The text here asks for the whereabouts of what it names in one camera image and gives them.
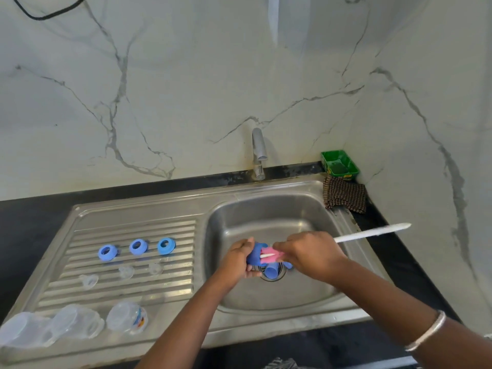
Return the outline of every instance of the green soap tray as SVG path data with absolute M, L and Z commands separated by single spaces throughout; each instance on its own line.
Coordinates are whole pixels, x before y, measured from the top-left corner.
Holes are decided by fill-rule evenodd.
M 344 180 L 353 180 L 359 174 L 359 169 L 343 150 L 322 152 L 321 163 L 330 175 Z

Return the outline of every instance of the bracelet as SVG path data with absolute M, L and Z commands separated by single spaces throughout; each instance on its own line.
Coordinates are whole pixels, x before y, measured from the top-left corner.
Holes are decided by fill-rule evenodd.
M 415 351 L 422 343 L 424 343 L 430 336 L 433 336 L 439 329 L 442 328 L 444 322 L 446 321 L 446 313 L 444 311 L 439 311 L 439 316 L 436 321 L 432 324 L 432 326 L 422 334 L 420 338 L 418 338 L 415 342 L 410 343 L 408 346 L 405 346 L 406 352 Z

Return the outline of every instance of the hand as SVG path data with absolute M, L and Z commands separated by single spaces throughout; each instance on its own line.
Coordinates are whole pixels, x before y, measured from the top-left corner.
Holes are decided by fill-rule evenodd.
M 246 257 L 253 251 L 254 238 L 240 240 L 232 244 L 231 248 L 225 254 L 216 270 L 221 279 L 230 283 L 230 287 L 244 278 L 261 276 L 261 272 L 252 271 L 253 266 L 246 264 Z
M 341 266 L 349 261 L 326 232 L 292 234 L 286 242 L 275 242 L 273 248 L 285 253 L 279 261 L 290 262 L 299 272 L 330 284 L 338 277 Z

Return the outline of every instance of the chrome faucet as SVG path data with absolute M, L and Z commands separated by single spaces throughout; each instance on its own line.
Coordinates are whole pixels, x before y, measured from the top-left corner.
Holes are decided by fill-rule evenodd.
M 253 129 L 253 179 L 261 181 L 265 179 L 261 162 L 267 160 L 267 148 L 260 128 Z

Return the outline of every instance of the sink basin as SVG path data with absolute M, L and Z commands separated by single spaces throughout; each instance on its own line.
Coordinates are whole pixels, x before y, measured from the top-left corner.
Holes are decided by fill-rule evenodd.
M 339 235 L 333 217 L 317 199 L 281 194 L 222 204 L 211 214 L 205 235 L 205 272 L 210 277 L 231 244 L 250 235 L 272 245 L 294 233 L 326 231 Z M 318 302 L 337 294 L 333 286 L 310 279 L 295 269 L 275 282 L 244 279 L 222 300 L 235 310 L 275 310 Z
M 70 303 L 106 318 L 116 303 L 131 300 L 145 308 L 149 323 L 136 335 L 104 329 L 93 339 L 60 339 L 47 348 L 0 348 L 0 368 L 75 369 L 137 359 L 217 269 L 233 242 L 253 235 L 273 244 L 305 230 L 331 235 L 358 231 L 348 210 L 325 210 L 323 180 L 323 175 L 309 175 L 74 207 L 7 319 L 22 311 L 51 317 Z M 161 256 L 157 243 L 163 237 L 173 238 L 176 248 Z M 128 248 L 137 238 L 149 244 L 140 256 Z M 116 245 L 120 254 L 102 263 L 97 253 L 107 243 Z M 342 248 L 390 280 L 365 239 Z M 162 266 L 161 274 L 150 274 L 153 263 Z M 121 265 L 134 268 L 131 279 L 120 278 Z M 99 281 L 85 290 L 81 274 L 95 274 Z M 367 319 L 364 310 L 332 286 L 284 269 L 275 281 L 242 280 L 218 306 L 203 347 Z

